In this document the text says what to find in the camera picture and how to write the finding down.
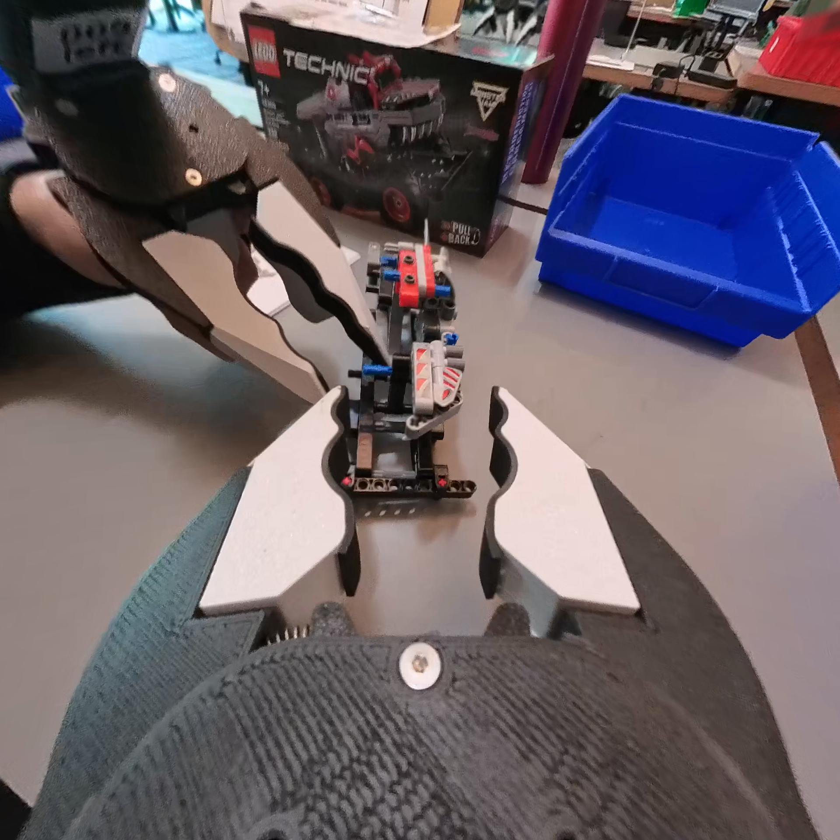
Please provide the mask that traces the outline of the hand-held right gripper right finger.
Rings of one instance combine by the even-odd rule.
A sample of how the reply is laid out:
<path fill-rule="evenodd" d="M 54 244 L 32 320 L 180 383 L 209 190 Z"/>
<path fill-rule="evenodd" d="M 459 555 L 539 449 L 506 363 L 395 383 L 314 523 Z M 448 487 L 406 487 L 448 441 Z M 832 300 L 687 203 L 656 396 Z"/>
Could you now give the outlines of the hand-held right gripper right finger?
<path fill-rule="evenodd" d="M 589 466 L 509 390 L 490 393 L 490 474 L 479 582 L 536 638 L 576 617 L 635 618 L 642 609 Z"/>

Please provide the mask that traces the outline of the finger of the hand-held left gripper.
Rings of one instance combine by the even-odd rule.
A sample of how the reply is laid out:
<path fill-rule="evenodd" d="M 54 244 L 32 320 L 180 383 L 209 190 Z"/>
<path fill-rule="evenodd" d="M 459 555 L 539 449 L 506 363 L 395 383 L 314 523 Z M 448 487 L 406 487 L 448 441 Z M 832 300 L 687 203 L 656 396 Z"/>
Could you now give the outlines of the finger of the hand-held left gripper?
<path fill-rule="evenodd" d="M 281 182 L 262 188 L 249 230 L 256 250 L 275 268 L 291 306 L 307 321 L 336 319 L 369 359 L 391 354 L 341 244 Z"/>
<path fill-rule="evenodd" d="M 206 215 L 187 231 L 170 230 L 143 247 L 210 322 L 212 344 L 309 404 L 328 387 L 317 368 L 287 342 L 279 323 L 240 289 L 236 267 L 245 246 L 230 215 Z"/>

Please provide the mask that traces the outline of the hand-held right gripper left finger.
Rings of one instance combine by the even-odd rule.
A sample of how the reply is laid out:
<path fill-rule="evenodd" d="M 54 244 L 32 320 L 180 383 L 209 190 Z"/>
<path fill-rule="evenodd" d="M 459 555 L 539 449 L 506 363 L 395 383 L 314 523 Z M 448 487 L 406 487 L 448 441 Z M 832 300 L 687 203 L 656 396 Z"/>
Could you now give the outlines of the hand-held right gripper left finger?
<path fill-rule="evenodd" d="M 205 616 L 253 610 L 307 617 L 355 596 L 361 552 L 339 385 L 284 429 L 246 469 L 245 485 L 198 603 Z"/>

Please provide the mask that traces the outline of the grey red toy brick truck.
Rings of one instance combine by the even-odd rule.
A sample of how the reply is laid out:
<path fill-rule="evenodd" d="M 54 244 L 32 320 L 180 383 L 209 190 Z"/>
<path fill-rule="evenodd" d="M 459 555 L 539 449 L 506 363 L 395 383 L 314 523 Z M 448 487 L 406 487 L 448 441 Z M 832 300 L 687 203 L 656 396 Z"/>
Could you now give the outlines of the grey red toy brick truck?
<path fill-rule="evenodd" d="M 387 381 L 360 378 L 363 357 L 349 377 L 360 384 L 350 403 L 346 440 L 350 474 L 344 488 L 355 496 L 469 499 L 470 479 L 454 478 L 435 458 L 445 423 L 463 401 L 464 348 L 455 330 L 457 300 L 447 249 L 423 241 L 371 241 L 365 291 L 391 354 Z"/>

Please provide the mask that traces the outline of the person's left hand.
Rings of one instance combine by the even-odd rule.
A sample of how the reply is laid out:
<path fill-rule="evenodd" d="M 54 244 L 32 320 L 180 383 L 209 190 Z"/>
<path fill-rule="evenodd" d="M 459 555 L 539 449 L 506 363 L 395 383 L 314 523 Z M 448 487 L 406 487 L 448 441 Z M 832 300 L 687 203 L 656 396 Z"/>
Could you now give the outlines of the person's left hand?
<path fill-rule="evenodd" d="M 29 238 L 66 268 L 98 287 L 129 294 L 102 264 L 76 219 L 52 192 L 57 176 L 57 171 L 31 171 L 18 176 L 9 193 L 13 215 Z"/>

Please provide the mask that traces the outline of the black toy set box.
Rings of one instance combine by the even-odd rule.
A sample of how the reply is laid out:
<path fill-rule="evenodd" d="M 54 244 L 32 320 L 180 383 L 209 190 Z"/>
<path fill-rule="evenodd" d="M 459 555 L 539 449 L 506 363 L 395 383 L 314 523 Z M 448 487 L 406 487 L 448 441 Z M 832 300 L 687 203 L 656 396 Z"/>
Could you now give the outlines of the black toy set box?
<path fill-rule="evenodd" d="M 484 256 L 509 226 L 552 58 L 461 35 L 386 45 L 306 10 L 240 15 L 267 139 L 325 207 Z"/>

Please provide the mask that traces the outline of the blue plastic storage bin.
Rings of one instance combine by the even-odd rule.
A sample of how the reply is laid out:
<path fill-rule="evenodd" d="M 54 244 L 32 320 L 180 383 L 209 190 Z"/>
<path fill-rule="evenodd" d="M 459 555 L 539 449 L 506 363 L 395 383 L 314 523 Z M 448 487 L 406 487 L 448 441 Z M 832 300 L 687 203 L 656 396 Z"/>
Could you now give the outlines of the blue plastic storage bin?
<path fill-rule="evenodd" d="M 733 348 L 839 289 L 839 163 L 816 133 L 625 95 L 566 152 L 539 281 Z"/>

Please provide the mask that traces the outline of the black power adapter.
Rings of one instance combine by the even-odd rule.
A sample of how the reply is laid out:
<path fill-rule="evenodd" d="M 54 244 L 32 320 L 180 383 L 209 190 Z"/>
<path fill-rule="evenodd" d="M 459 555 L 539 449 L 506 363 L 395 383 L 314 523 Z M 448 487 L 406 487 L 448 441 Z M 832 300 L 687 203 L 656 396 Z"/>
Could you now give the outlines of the black power adapter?
<path fill-rule="evenodd" d="M 737 86 L 737 79 L 731 74 L 728 62 L 714 56 L 695 56 L 688 64 L 686 78 L 722 90 L 731 90 Z"/>

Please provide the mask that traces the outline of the wooden background table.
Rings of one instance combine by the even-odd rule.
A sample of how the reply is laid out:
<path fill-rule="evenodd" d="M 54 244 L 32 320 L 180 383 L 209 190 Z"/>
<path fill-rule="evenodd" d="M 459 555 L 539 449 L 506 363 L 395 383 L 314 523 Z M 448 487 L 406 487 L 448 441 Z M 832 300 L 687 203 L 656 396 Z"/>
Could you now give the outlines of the wooden background table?
<path fill-rule="evenodd" d="M 583 78 L 605 82 L 629 90 L 651 91 L 654 88 L 654 68 L 659 63 L 676 65 L 680 54 L 674 50 L 655 47 L 634 47 L 629 50 L 605 45 L 597 38 L 588 55 Z M 682 77 L 665 79 L 659 92 L 678 98 L 724 104 L 735 95 L 762 94 L 770 98 L 787 98 L 802 102 L 839 106 L 839 89 L 809 82 L 779 78 L 768 74 L 758 64 L 758 53 L 752 48 L 736 49 L 728 60 L 731 76 L 736 86 L 731 89 L 714 87 Z"/>

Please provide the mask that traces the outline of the red ribbed basket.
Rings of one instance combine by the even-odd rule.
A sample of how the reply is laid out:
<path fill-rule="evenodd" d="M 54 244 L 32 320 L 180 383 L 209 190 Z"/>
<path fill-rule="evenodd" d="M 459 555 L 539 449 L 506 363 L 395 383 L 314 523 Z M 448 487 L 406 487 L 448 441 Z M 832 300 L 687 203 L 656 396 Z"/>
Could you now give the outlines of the red ribbed basket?
<path fill-rule="evenodd" d="M 839 12 L 779 17 L 759 64 L 774 77 L 839 88 Z"/>

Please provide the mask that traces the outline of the maroon cylinder post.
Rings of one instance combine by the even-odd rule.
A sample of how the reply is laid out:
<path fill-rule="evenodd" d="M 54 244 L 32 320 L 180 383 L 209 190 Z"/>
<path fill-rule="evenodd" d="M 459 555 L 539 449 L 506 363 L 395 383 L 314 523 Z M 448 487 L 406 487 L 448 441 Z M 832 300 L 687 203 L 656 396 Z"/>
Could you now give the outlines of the maroon cylinder post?
<path fill-rule="evenodd" d="M 549 179 L 605 6 L 605 1 L 549 2 L 539 57 L 552 61 L 521 175 L 523 184 L 540 185 Z"/>

